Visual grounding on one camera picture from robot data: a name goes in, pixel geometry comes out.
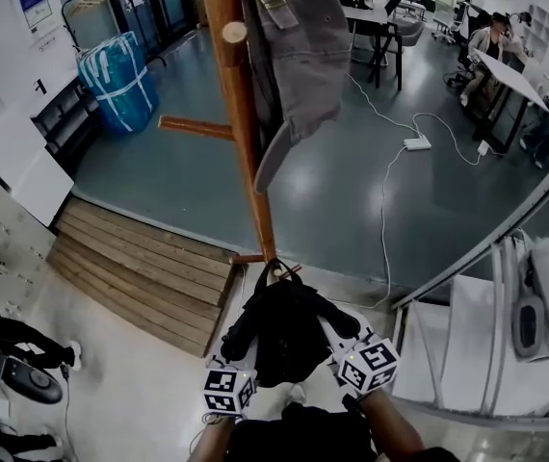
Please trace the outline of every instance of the wooden step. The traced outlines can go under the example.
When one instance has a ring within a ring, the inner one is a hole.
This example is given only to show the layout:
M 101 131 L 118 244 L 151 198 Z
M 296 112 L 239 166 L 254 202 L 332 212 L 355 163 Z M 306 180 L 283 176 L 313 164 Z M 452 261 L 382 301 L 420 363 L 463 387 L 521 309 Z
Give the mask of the wooden step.
M 140 329 L 206 353 L 233 281 L 233 252 L 76 199 L 56 227 L 48 260 L 61 276 Z

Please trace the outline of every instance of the blue plastic bag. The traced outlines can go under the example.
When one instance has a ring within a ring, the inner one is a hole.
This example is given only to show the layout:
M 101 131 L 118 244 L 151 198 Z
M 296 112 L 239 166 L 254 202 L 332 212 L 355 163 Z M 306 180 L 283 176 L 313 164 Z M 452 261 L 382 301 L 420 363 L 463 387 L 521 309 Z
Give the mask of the blue plastic bag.
M 86 52 L 78 60 L 78 73 L 116 134 L 141 132 L 159 104 L 133 31 Z

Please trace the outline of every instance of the white floor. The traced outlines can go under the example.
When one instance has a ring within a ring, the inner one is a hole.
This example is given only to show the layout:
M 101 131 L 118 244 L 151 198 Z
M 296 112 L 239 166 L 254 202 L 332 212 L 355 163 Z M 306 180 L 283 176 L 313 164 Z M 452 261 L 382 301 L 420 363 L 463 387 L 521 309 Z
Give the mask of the white floor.
M 250 297 L 262 268 L 249 268 L 244 301 Z M 301 277 L 325 297 L 346 299 L 345 282 L 337 286 L 333 279 L 311 269 L 303 269 Z M 241 281 L 240 272 L 223 331 L 238 316 Z M 376 331 L 385 327 L 384 314 L 370 312 L 368 318 Z M 69 379 L 68 408 L 68 429 L 81 462 L 188 458 L 189 445 L 203 428 L 203 360 L 117 317 L 53 271 L 26 321 L 61 343 L 77 339 L 83 346 L 84 369 Z M 65 386 L 59 374 L 57 377 Z M 277 418 L 288 388 L 289 384 L 260 390 L 248 415 L 255 419 Z M 343 410 L 336 381 L 326 367 L 318 368 L 304 388 L 308 404 L 330 411 Z M 39 433 L 44 425 L 49 425 L 65 437 L 65 400 L 66 396 L 57 405 L 45 406 L 15 396 L 13 425 L 20 433 Z M 513 455 L 549 460 L 540 457 L 549 450 L 546 434 L 533 438 L 527 433 L 500 433 L 415 412 L 405 415 L 428 447 L 445 447 L 460 460 L 509 460 Z M 70 454 L 65 447 L 69 460 Z

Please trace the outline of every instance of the wooden coat rack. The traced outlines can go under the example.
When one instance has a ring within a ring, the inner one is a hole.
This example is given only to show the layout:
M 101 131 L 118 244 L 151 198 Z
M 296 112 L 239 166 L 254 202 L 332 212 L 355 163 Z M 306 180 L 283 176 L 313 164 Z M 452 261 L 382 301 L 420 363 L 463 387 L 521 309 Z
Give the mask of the wooden coat rack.
M 204 2 L 230 125 L 161 115 L 159 128 L 235 143 L 262 254 L 241 256 L 236 258 L 234 263 L 268 262 L 276 257 L 275 236 L 268 197 L 253 189 L 259 163 L 259 127 L 253 99 L 243 7 L 241 0 Z

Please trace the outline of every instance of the gray floor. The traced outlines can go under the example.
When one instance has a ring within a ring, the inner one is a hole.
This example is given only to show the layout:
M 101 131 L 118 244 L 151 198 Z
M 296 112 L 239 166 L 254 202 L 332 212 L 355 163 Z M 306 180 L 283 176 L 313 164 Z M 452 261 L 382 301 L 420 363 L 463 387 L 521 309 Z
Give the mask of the gray floor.
M 417 112 L 440 116 L 454 130 L 463 155 L 475 160 L 473 125 L 442 80 L 456 69 L 457 51 L 426 32 L 415 48 L 405 50 L 402 92 L 396 91 L 392 60 L 379 90 L 366 84 L 366 65 L 353 64 L 352 76 L 381 113 L 399 122 L 410 123 Z M 98 140 L 78 170 L 74 192 L 205 241 L 255 249 L 234 146 L 157 129 L 159 114 L 225 122 L 209 35 L 197 33 L 167 59 L 167 69 L 157 68 L 161 106 L 149 126 L 139 135 Z M 478 243 L 545 173 L 517 146 L 504 158 L 488 155 L 470 167 L 441 123 L 418 122 L 432 149 L 404 153 L 386 187 L 392 279 L 408 287 L 422 285 Z M 508 122 L 504 115 L 504 129 Z M 314 267 L 383 279 L 381 184 L 388 163 L 410 136 L 377 118 L 348 81 L 339 120 L 295 147 L 271 185 L 279 253 Z M 548 223 L 549 205 L 530 227 L 541 233 Z M 471 273 L 485 276 L 485 271 L 478 265 Z

